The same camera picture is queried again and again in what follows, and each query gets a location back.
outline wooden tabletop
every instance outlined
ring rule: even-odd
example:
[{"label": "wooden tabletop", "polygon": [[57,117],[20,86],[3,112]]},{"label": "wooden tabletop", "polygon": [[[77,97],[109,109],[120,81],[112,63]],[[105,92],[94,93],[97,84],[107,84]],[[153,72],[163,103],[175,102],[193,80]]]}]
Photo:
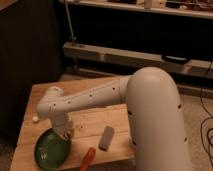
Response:
[{"label": "wooden tabletop", "polygon": [[[113,80],[113,78],[34,85],[23,119],[11,170],[39,170],[34,160],[34,147],[42,133],[50,128],[50,122],[46,119],[40,120],[35,124],[32,122],[32,118],[36,116],[36,105],[48,87],[53,85],[59,86],[64,89],[65,94],[73,94],[110,80]],[[75,134],[72,139],[70,155],[59,170],[79,167],[89,147],[96,148],[96,156],[93,164],[131,159],[134,157],[134,152],[129,141],[129,124],[124,104],[73,112],[70,113],[70,117],[74,121]],[[107,152],[98,149],[98,143],[105,126],[112,126],[115,129],[115,135]]]},{"label": "wooden tabletop", "polygon": [[[113,79],[101,78],[34,85],[23,119],[11,170],[39,170],[34,160],[34,147],[40,135],[50,128],[50,122],[49,120],[40,120],[39,123],[34,124],[32,117],[36,116],[36,105],[48,87],[53,85],[59,86],[64,89],[65,94],[73,94]],[[208,110],[213,113],[213,100],[204,98],[203,101]],[[210,171],[212,167],[208,155],[202,147],[200,136],[200,124],[208,115],[203,109],[198,97],[181,95],[181,102],[186,133],[189,140],[189,150],[193,166],[192,171]],[[126,106],[124,104],[73,112],[70,113],[70,117],[75,124],[75,135],[72,139],[70,155],[60,170],[78,167],[83,156],[91,146],[97,150],[93,164],[132,159],[134,157],[133,149],[129,143],[129,125]],[[115,128],[115,136],[112,139],[109,151],[103,152],[97,147],[106,125]],[[209,127],[213,127],[213,121],[209,123]],[[122,170],[122,167],[124,166],[119,165],[114,170]]]}]

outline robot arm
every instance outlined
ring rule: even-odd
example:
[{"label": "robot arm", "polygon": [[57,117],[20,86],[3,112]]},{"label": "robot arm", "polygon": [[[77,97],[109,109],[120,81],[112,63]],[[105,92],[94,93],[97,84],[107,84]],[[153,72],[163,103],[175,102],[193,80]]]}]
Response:
[{"label": "robot arm", "polygon": [[38,104],[39,117],[50,118],[59,135],[69,134],[67,113],[126,100],[137,171],[191,171],[187,136],[178,90],[165,71],[147,67],[131,77],[74,95],[57,87],[47,90]]},{"label": "robot arm", "polygon": [[129,76],[118,77],[109,83],[66,96],[59,87],[50,87],[37,106],[38,116],[49,118],[53,130],[67,138],[72,128],[68,112],[123,103],[128,80]]}]

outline black cable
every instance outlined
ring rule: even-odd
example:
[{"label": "black cable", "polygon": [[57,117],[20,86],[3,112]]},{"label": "black cable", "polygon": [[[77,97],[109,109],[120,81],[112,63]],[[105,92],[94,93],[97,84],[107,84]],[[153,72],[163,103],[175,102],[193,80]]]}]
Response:
[{"label": "black cable", "polygon": [[211,163],[211,166],[213,168],[213,156],[211,154],[211,150],[213,151],[213,143],[212,143],[212,139],[213,139],[213,134],[210,135],[211,132],[213,132],[213,128],[208,128],[207,132],[206,132],[206,141],[207,141],[207,146],[205,145],[204,143],[204,136],[203,136],[203,130],[204,130],[204,124],[209,121],[209,120],[213,120],[213,114],[211,112],[209,112],[209,110],[207,109],[207,107],[205,106],[204,102],[203,102],[203,87],[204,87],[204,84],[205,84],[205,81],[206,81],[206,78],[209,74],[209,71],[211,70],[211,67],[212,67],[212,61],[208,67],[208,69],[206,70],[205,74],[204,74],[204,77],[203,77],[203,82],[202,82],[202,85],[201,85],[201,89],[200,89],[200,101],[201,101],[201,105],[203,107],[203,109],[205,110],[205,112],[210,116],[206,119],[204,119],[202,122],[201,122],[201,126],[200,126],[200,134],[201,134],[201,142],[202,142],[202,145],[203,145],[203,148],[204,150],[206,151],[206,153],[208,154],[209,156],[209,160],[210,160],[210,163]]}]

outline orange screwdriver handle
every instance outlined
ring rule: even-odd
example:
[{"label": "orange screwdriver handle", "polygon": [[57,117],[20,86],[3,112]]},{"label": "orange screwdriver handle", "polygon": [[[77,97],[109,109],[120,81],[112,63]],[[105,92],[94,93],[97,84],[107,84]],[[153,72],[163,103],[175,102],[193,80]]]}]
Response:
[{"label": "orange screwdriver handle", "polygon": [[90,163],[95,158],[96,150],[93,147],[90,147],[87,154],[84,156],[83,161],[81,163],[80,171],[87,171]]}]

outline green bowl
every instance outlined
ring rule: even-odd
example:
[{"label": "green bowl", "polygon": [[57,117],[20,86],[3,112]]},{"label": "green bowl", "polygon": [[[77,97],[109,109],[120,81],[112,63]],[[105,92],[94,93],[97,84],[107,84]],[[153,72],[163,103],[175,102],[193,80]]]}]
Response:
[{"label": "green bowl", "polygon": [[35,161],[43,170],[56,170],[67,159],[71,140],[63,140],[53,129],[45,131],[36,143]]}]

